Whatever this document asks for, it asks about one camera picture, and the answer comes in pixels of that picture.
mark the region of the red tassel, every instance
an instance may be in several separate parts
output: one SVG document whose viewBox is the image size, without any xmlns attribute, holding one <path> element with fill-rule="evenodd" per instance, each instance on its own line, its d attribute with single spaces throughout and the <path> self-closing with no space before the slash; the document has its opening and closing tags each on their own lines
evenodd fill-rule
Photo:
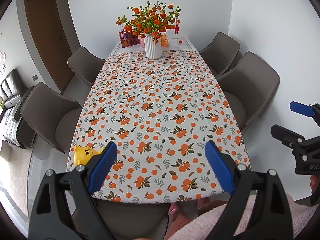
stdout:
<svg viewBox="0 0 320 240">
<path fill-rule="evenodd" d="M 174 30 L 175 30 L 175 33 L 178 34 L 178 32 L 179 32 L 179 24 L 178 23 L 177 23 L 177 25 L 176 25 Z"/>
</svg>

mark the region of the gray leather sofa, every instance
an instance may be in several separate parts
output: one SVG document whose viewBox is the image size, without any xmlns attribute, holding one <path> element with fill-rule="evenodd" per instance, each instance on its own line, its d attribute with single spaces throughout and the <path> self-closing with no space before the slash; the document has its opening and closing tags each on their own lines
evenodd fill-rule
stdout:
<svg viewBox="0 0 320 240">
<path fill-rule="evenodd" d="M 0 101 L 4 100 L 5 108 L 0 115 L 0 119 L 3 118 L 6 110 L 15 107 L 11 112 L 10 119 L 13 122 L 19 122 L 15 134 L 21 147 L 31 147 L 35 136 L 34 130 L 21 118 L 20 114 L 20 109 L 33 88 L 23 86 L 16 69 L 13 69 L 0 85 Z"/>
</svg>

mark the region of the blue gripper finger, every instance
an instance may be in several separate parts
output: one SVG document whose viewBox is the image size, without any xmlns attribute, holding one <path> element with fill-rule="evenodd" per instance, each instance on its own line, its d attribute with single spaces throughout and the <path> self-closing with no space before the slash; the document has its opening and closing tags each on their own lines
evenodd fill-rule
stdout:
<svg viewBox="0 0 320 240">
<path fill-rule="evenodd" d="M 117 146 L 111 143 L 106 146 L 102 153 L 99 162 L 96 164 L 89 177 L 88 193 L 93 195 L 94 192 L 101 189 L 101 186 L 106 179 L 115 159 L 117 158 Z"/>
<path fill-rule="evenodd" d="M 224 191 L 228 192 L 229 195 L 232 195 L 235 190 L 233 186 L 233 175 L 221 158 L 221 153 L 218 151 L 219 150 L 212 141 L 208 141 L 205 144 L 205 156 L 207 157 L 214 174 L 217 176 L 220 186 Z"/>
<path fill-rule="evenodd" d="M 306 106 L 304 104 L 297 103 L 297 102 L 294 102 L 294 101 L 292 101 L 290 103 L 290 109 L 293 112 L 305 115 L 307 117 L 312 117 L 312 116 L 315 115 L 315 112 L 313 111 L 312 107 Z"/>
</svg>

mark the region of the door frame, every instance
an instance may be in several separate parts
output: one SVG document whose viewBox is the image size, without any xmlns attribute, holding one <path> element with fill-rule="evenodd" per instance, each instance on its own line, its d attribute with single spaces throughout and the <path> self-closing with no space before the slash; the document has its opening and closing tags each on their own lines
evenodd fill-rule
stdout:
<svg viewBox="0 0 320 240">
<path fill-rule="evenodd" d="M 24 0 L 24 7 L 25 7 L 26 17 L 27 17 L 27 21 L 28 21 L 29 12 L 28 12 L 27 1 L 29 1 L 29 0 Z M 63 27 L 62 27 L 62 23 L 61 23 L 59 11 L 58 11 L 58 7 L 57 7 L 57 1 L 56 1 L 56 0 L 52 0 L 52 4 L 53 4 L 54 15 L 55 15 L 55 17 L 56 17 L 56 19 L 57 19 L 58 28 L 59 28 L 60 33 L 61 33 L 61 35 L 62 35 L 63 42 L 65 43 L 66 48 L 69 49 L 70 55 L 71 55 L 71 54 L 72 54 L 72 51 L 71 51 L 71 49 L 70 49 L 68 40 L 67 40 L 67 38 L 66 38 L 65 32 L 64 32 Z M 68 81 L 67 85 L 66 85 L 64 88 L 61 88 L 61 87 L 58 86 L 58 84 L 57 84 L 57 83 L 55 82 L 55 80 L 53 79 L 53 76 L 51 75 L 50 70 L 47 68 L 47 66 L 49 65 L 48 62 L 47 62 L 47 59 L 41 57 L 41 55 L 43 55 L 42 48 L 41 48 L 41 46 L 37 46 L 38 42 L 37 42 L 37 40 L 36 40 L 36 35 L 35 35 L 35 31 L 34 31 L 34 29 L 33 29 L 33 26 L 30 26 L 29 23 L 28 23 L 28 27 L 29 27 L 29 29 L 30 29 L 32 39 L 33 39 L 33 41 L 34 41 L 34 43 L 35 43 L 36 49 L 37 49 L 38 52 L 39 52 L 39 55 L 40 55 L 41 60 L 42 60 L 43 63 L 44 63 L 45 68 L 47 69 L 49 75 L 51 76 L 52 80 L 54 81 L 54 83 L 56 84 L 56 86 L 58 87 L 58 89 L 60 90 L 60 92 L 63 94 L 63 93 L 64 93 L 64 90 L 66 89 L 66 87 L 68 86 L 68 84 L 69 84 L 69 82 L 71 81 L 72 78 Z"/>
</svg>

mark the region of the wooden door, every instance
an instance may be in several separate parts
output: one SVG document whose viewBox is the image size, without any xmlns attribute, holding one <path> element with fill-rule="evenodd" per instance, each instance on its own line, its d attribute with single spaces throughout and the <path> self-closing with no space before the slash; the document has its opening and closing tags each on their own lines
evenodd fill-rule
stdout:
<svg viewBox="0 0 320 240">
<path fill-rule="evenodd" d="M 74 73 L 67 64 L 72 52 L 60 21 L 56 0 L 24 0 L 28 25 L 40 57 L 63 92 Z"/>
</svg>

